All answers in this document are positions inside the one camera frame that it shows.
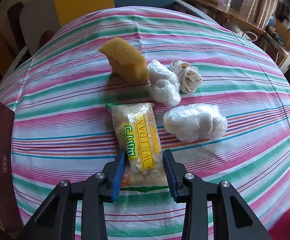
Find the yellow sponge on bed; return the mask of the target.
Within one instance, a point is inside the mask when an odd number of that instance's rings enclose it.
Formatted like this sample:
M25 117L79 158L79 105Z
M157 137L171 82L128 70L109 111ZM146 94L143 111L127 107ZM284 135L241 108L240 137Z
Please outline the yellow sponge on bed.
M148 81L145 57L126 40L114 37L98 50L108 59L112 72L125 82L141 84Z

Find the Weidan rice snack packet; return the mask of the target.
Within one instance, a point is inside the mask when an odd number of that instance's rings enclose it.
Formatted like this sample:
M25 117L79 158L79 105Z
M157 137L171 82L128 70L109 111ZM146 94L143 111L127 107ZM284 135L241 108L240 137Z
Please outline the Weidan rice snack packet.
M127 152L123 188L149 191L168 186L154 106L150 102L105 105L111 113L118 146Z

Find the crumpled white plastic bag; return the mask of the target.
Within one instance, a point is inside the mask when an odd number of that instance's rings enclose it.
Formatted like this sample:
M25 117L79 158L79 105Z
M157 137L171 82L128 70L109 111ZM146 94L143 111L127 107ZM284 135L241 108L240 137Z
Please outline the crumpled white plastic bag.
M151 98L168 107L174 107L181 101L180 81L178 76L156 59L147 66Z

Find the striped bed sheet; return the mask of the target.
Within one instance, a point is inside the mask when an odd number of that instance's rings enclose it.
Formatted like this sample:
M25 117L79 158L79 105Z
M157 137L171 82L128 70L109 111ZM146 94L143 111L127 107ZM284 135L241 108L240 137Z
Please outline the striped bed sheet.
M147 82L130 85L114 75L98 51L114 37L147 62L197 67L202 85L182 94L180 105L217 105L228 121L225 134L182 142L166 132L169 107L150 98ZM15 112L11 170L23 228L60 181L87 180L115 160L119 146L105 105L143 102L155 104L162 149L203 181L228 181L267 231L290 209L290 85L274 61L215 23L122 7L65 25L0 84L0 103ZM168 186L121 187L103 207L107 239L182 239L186 205L174 202Z

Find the striped window curtain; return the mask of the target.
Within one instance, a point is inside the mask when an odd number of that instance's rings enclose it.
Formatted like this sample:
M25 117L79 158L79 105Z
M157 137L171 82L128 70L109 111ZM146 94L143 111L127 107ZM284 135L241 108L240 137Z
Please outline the striped window curtain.
M278 0L232 0L231 7L238 11L249 23L265 29Z

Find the wooden shelf unit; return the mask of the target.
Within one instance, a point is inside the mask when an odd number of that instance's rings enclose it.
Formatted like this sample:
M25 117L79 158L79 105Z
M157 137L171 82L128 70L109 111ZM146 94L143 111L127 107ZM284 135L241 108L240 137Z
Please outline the wooden shelf unit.
M262 35L262 45L283 74L286 74L290 69L290 29L286 29L276 20L273 26L266 27Z

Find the pink quilt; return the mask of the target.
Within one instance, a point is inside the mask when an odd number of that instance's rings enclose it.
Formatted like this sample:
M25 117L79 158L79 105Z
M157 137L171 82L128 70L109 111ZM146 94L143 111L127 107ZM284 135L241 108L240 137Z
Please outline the pink quilt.
M269 230L273 240L287 240L290 237L290 209L288 209Z

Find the wooden side table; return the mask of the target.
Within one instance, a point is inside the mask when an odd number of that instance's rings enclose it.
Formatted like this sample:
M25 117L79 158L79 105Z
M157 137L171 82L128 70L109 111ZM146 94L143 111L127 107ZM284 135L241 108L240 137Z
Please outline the wooden side table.
M246 16L243 16L238 11L234 10L231 7L226 7L225 5L211 3L205 0L185 0L190 5L193 6L201 6L206 8L209 11L215 13L215 21L218 22L220 25L225 23L226 19L233 20L242 26L252 29L259 34L263 34L265 32L264 28L259 28L258 25L254 22L249 22Z

